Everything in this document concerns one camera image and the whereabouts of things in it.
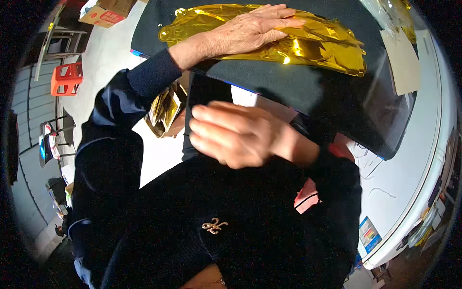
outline red plastic stool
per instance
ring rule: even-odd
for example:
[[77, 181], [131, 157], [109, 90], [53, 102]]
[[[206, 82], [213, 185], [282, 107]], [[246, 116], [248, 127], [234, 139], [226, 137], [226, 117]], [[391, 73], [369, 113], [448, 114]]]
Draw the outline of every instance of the red plastic stool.
[[[67, 68], [67, 71], [62, 75], [64, 68]], [[57, 66], [51, 78], [51, 95], [75, 96], [77, 94], [77, 87], [83, 80], [81, 62]], [[60, 86], [64, 87], [64, 92], [58, 92]]]

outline concrete floor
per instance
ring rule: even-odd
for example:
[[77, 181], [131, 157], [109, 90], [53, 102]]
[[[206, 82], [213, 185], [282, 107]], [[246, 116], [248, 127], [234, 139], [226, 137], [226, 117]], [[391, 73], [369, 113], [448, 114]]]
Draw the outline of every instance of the concrete floor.
[[[145, 3], [137, 1], [124, 21], [108, 29], [99, 26], [93, 28], [85, 52], [82, 54], [84, 80], [77, 90], [77, 96], [59, 99], [58, 115], [62, 115], [64, 109], [76, 124], [73, 130], [74, 146], [61, 147], [62, 154], [74, 153], [77, 149], [82, 139], [80, 127], [88, 120], [98, 91], [119, 70], [132, 69], [145, 60], [130, 53], [133, 32], [145, 6]], [[143, 138], [144, 142], [141, 186], [181, 162], [183, 130], [176, 139], [172, 137], [158, 139], [144, 120], [140, 120], [133, 130]], [[73, 161], [73, 156], [63, 157], [61, 165], [73, 164]]]

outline gold foil balloon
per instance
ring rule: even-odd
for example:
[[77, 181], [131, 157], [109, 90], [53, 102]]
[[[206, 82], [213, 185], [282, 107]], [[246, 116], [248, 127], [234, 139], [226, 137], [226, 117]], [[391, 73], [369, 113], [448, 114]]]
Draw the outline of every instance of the gold foil balloon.
[[[175, 11], [176, 19], [164, 26], [159, 39], [171, 47], [200, 32], [210, 31], [237, 15], [261, 5], [212, 4]], [[302, 27], [281, 28], [289, 36], [244, 54], [223, 55], [219, 59], [275, 61], [283, 64], [304, 64], [363, 76], [366, 63], [363, 43], [338, 20], [328, 20], [310, 12], [296, 10], [295, 18], [305, 19]]]

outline colorful label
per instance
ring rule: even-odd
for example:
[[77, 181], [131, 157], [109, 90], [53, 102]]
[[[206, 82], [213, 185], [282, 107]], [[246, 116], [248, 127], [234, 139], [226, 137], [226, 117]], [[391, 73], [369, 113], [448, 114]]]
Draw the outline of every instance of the colorful label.
[[113, 23], [113, 24], [118, 23], [118, 22], [123, 20], [122, 16], [120, 16], [119, 14], [115, 14], [114, 12], [109, 11], [109, 10], [104, 12], [100, 16], [100, 18], [102, 20], [104, 20], [104, 21], [107, 21], [107, 22], [110, 22], [110, 23]]
[[367, 253], [371, 252], [382, 240], [369, 217], [364, 218], [359, 225], [359, 239]]

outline hand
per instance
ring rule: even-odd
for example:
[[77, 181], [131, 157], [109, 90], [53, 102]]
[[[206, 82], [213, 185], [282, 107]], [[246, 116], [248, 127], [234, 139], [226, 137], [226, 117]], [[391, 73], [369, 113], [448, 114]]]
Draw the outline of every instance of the hand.
[[288, 126], [263, 109], [221, 101], [196, 105], [192, 115], [192, 145], [233, 169], [263, 165], [279, 150]]
[[301, 19], [285, 19], [295, 10], [285, 4], [265, 5], [249, 13], [236, 16], [220, 27], [207, 32], [214, 54], [238, 54], [253, 51], [261, 46], [282, 39], [287, 34], [276, 28], [298, 27], [305, 24]]
[[212, 31], [193, 35], [170, 47], [169, 52], [177, 66], [186, 70], [207, 58], [253, 51], [287, 36], [275, 28], [305, 24], [301, 19], [284, 19], [294, 14], [295, 10], [287, 9], [285, 4], [268, 4], [236, 16]]

